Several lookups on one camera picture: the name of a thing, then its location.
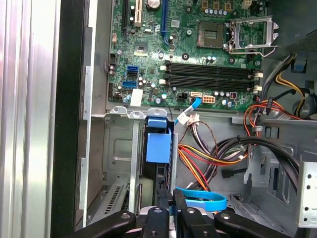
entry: ram slot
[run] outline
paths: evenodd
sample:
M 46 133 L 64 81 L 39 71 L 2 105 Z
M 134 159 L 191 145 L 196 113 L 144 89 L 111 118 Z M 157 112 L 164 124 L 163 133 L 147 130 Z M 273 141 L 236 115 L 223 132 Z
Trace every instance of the ram slot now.
M 123 0 L 122 5 L 122 22 L 121 22 L 121 30 L 123 32 L 123 35 L 127 36 L 127 27 L 128 27 L 128 11 L 129 8 L 129 0 Z
M 223 78 L 253 79 L 253 71 L 251 69 L 166 62 L 165 64 L 166 70 L 170 74 L 185 76 L 214 76 Z
M 225 79 L 215 79 L 215 78 L 200 78 L 200 77 L 183 77 L 170 75 L 169 76 L 169 85 L 171 87 L 184 87 L 192 88 L 193 85 L 197 88 L 208 88 L 214 90 L 234 90 L 237 92 L 248 92 L 253 86 L 253 81 L 232 81 Z

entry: blue sata port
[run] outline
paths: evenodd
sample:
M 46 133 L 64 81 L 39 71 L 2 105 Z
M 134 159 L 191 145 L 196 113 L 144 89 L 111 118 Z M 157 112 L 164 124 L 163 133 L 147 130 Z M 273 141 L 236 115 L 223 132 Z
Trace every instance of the blue sata port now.
M 137 87 L 137 82 L 123 81 L 122 82 L 122 87 L 124 87 L 124 88 L 136 88 Z
M 139 67 L 129 65 L 129 66 L 127 66 L 127 72 L 138 73 L 139 72 Z

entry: green circuit board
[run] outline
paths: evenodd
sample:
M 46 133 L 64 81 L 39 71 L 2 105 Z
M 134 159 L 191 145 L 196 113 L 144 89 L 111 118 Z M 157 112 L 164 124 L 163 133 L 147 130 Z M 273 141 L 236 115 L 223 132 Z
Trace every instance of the green circuit board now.
M 165 60 L 183 64 L 261 69 L 261 56 L 230 55 L 222 48 L 222 44 L 226 42 L 228 37 L 225 30 L 226 22 L 230 19 L 263 16 L 265 10 L 258 12 L 256 16 L 251 15 L 249 9 L 242 9 L 242 0 L 198 0 L 197 2 L 193 2 L 193 0 L 166 0 L 168 2 L 166 36 L 164 37 L 161 33 L 162 0 L 157 10 L 149 9 L 147 0 L 138 1 L 142 4 L 141 26 L 136 27 L 135 24 L 129 22 L 130 17 L 135 17 L 134 14 L 131 14 L 130 7 L 136 5 L 134 0 L 130 0 L 128 2 L 126 36 L 121 29 L 122 8 L 125 0 L 114 1 L 110 53 L 112 57 L 115 56 L 115 59 L 112 59 L 112 61 L 115 60 L 115 66 L 112 67 L 112 74 L 109 74 L 108 77 L 109 101 L 129 104 L 132 88 L 123 87 L 123 82 L 131 81 L 136 82 L 137 88 L 144 90 L 142 106 L 165 106 L 165 103 L 167 103 L 173 108 L 186 108 L 193 101 L 190 97 L 191 92 L 215 96 L 215 91 L 218 92 L 218 95 L 215 96 L 215 102 L 212 104 L 203 103 L 200 108 L 244 111 L 253 103 L 252 90 L 237 91 L 235 87 L 227 90 L 216 90 L 201 86 L 195 87 L 195 84 L 190 87 L 177 87 L 175 89 L 169 85 L 160 84 L 159 80 L 164 79 Z M 211 44 L 207 44 L 207 40 L 202 43 L 199 39 L 199 31 L 202 28 L 208 30 L 210 23 L 223 26 L 223 30 L 218 32 L 208 31 Z M 264 41 L 264 27 L 262 23 L 254 24 L 252 27 L 242 26 L 240 45 L 262 44 Z M 220 42 L 212 41 L 217 38 L 217 34 L 222 34 Z M 173 37 L 173 40 L 167 44 L 166 41 L 170 36 Z M 184 53 L 188 54 L 186 60 L 182 57 Z M 216 60 L 207 62 L 208 57 L 215 57 Z M 129 65 L 139 68 L 137 77 L 127 76 L 126 69 Z M 139 85 L 139 77 L 143 79 L 144 83 L 142 85 Z M 228 98 L 226 95 L 221 96 L 219 94 L 221 91 L 225 94 L 234 92 L 236 96 L 234 98 Z M 179 93 L 187 94 L 188 98 L 179 100 L 177 97 Z

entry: pcie slot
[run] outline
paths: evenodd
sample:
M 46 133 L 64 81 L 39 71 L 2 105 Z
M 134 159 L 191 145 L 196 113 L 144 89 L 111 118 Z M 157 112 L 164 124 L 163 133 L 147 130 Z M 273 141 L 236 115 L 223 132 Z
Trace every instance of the pcie slot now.
M 129 0 L 123 0 L 121 30 L 125 37 L 127 36 L 128 13 L 129 13 L 128 8 L 129 8 Z
M 162 0 L 162 19 L 161 19 L 160 33 L 163 37 L 164 43 L 166 45 L 169 45 L 167 41 L 167 35 L 166 35 L 167 7 L 168 7 L 168 0 Z
M 142 0 L 136 0 L 135 3 L 135 17 L 134 17 L 134 26 L 141 27 L 142 25 Z
M 253 81 L 232 81 L 225 79 L 214 78 L 197 78 L 197 77 L 183 77 L 171 75 L 169 77 L 169 85 L 171 87 L 189 87 L 210 88 L 218 90 L 235 90 L 235 91 L 250 91 L 253 86 Z
M 192 75 L 192 76 L 217 76 L 223 78 L 243 78 L 253 79 L 253 71 L 251 69 L 219 67 L 209 65 L 167 63 L 166 70 L 170 74 Z

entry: motherboard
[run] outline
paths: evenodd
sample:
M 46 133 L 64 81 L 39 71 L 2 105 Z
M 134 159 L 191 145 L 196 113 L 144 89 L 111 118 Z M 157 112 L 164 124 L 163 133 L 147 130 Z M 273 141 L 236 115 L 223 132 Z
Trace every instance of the motherboard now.
M 142 106 L 200 97 L 200 108 L 244 111 L 258 93 L 265 11 L 255 0 L 114 0 L 108 100 L 129 105 L 138 88 Z

